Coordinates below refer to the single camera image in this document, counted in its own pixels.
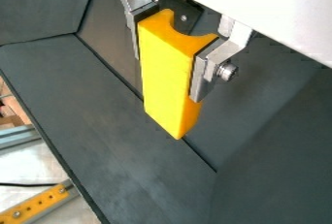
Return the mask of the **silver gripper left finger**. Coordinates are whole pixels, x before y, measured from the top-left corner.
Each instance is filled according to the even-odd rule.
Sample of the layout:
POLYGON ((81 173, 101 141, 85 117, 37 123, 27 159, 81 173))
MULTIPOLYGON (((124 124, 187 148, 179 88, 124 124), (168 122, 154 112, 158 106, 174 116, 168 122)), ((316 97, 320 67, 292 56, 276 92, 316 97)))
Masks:
POLYGON ((132 30, 136 58, 140 58, 138 22, 152 16, 158 6, 153 0, 121 0, 125 8, 128 27, 132 30))

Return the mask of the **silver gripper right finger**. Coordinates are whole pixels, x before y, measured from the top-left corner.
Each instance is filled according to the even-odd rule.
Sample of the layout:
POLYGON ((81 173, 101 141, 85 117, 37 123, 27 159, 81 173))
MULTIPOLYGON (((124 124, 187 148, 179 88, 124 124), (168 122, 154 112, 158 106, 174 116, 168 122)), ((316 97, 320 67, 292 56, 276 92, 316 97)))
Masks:
POLYGON ((219 27, 220 37, 195 56, 189 97, 200 103, 219 80, 231 81, 239 67, 231 58, 248 46, 253 29, 227 15, 219 27))

